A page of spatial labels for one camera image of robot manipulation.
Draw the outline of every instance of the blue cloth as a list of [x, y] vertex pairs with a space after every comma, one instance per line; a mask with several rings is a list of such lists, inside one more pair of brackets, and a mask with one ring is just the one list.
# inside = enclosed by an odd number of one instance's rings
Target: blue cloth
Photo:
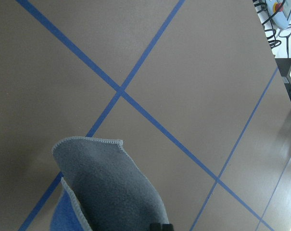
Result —
[[75, 206], [65, 207], [69, 201], [64, 193], [55, 213], [71, 208], [80, 213], [77, 220], [56, 220], [55, 214], [51, 224], [59, 229], [51, 231], [69, 230], [61, 227], [76, 221], [83, 230], [94, 231], [148, 231], [151, 223], [169, 223], [158, 192], [126, 153], [122, 141], [70, 137], [54, 146], [53, 156], [66, 180], [63, 186], [67, 182], [71, 190], [70, 200], [80, 202], [80, 206], [74, 202]]

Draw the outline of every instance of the red object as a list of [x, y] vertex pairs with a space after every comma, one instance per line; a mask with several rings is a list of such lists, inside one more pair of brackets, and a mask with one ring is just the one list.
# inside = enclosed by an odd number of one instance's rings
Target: red object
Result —
[[279, 9], [279, 7], [282, 5], [282, 3], [277, 3], [277, 4], [275, 4], [275, 6], [274, 6], [274, 12], [276, 12], [278, 9]]

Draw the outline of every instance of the gray cloth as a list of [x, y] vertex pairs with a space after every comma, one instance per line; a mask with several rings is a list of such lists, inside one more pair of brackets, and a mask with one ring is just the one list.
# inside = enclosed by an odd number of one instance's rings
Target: gray cloth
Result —
[[164, 204], [120, 140], [70, 137], [53, 148], [94, 231], [147, 231], [169, 223]]

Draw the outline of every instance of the cloth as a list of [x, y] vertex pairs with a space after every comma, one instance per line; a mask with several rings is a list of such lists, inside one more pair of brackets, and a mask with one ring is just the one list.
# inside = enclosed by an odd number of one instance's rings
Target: cloth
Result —
[[[121, 140], [70, 137], [52, 151], [94, 231], [148, 231], [151, 223], [169, 223], [161, 197]], [[67, 199], [64, 193], [57, 209]]]

